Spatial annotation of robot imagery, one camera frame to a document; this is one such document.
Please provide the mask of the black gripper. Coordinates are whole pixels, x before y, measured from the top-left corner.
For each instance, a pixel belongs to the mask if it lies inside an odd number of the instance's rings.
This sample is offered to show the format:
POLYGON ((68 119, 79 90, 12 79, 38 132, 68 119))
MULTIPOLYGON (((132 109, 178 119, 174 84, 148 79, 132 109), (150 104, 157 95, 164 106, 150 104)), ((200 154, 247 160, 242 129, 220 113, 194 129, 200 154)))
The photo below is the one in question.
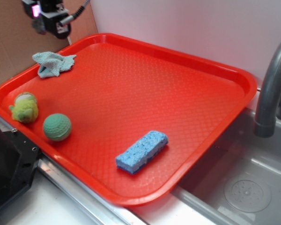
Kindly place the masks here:
POLYGON ((32 21, 37 19, 44 22, 47 33, 58 39, 66 39, 69 36, 71 25, 60 23, 69 16, 62 0, 23 0, 22 7, 32 21))

